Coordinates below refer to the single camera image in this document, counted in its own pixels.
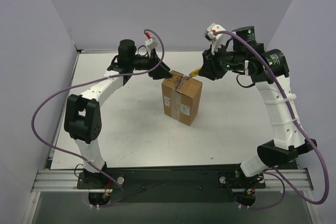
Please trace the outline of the yellow utility knife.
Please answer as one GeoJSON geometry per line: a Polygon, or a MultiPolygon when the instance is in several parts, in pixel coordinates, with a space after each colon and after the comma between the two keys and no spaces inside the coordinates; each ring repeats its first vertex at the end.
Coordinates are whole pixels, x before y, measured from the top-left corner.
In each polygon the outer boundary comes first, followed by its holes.
{"type": "Polygon", "coordinates": [[[188,74],[188,77],[190,78],[193,78],[193,77],[197,77],[199,76],[199,72],[200,72],[201,68],[197,68],[193,71],[191,71],[189,74],[188,74]]]}

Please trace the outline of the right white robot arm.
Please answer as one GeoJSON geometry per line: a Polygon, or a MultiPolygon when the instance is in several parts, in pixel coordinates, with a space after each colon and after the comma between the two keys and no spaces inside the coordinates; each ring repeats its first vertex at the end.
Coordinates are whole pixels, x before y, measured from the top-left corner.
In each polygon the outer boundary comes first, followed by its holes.
{"type": "Polygon", "coordinates": [[[266,51],[264,44],[256,41],[253,26],[233,30],[246,43],[232,38],[233,49],[228,51],[228,45],[223,42],[224,30],[218,24],[206,29],[204,36],[211,46],[202,53],[203,65],[198,75],[210,80],[221,79],[227,72],[249,76],[260,92],[273,138],[258,146],[256,155],[237,168],[239,175],[253,177],[269,167],[294,160],[311,151],[312,146],[297,129],[300,121],[294,103],[296,95],[291,92],[289,67],[282,51],[266,51]]]}

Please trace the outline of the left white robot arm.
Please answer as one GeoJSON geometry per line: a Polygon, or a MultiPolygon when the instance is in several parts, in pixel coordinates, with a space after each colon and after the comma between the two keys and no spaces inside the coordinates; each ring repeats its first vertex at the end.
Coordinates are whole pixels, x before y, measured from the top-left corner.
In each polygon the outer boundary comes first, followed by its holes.
{"type": "Polygon", "coordinates": [[[106,162],[98,143],[102,130],[101,107],[116,90],[141,71],[153,80],[172,77],[170,68],[156,53],[156,47],[162,44],[160,39],[148,37],[144,45],[146,54],[140,55],[133,40],[120,41],[118,54],[112,59],[103,79],[85,92],[72,94],[67,99],[64,129],[85,158],[83,173],[89,176],[89,182],[96,188],[105,186],[108,181],[108,175],[103,172],[106,162]]]}

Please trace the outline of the brown cardboard express box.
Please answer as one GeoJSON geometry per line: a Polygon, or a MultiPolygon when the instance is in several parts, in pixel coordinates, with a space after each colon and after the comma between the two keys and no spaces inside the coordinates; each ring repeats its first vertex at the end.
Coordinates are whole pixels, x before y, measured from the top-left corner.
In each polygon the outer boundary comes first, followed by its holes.
{"type": "Polygon", "coordinates": [[[164,113],[190,126],[198,113],[203,83],[174,70],[171,74],[161,85],[164,113]]]}

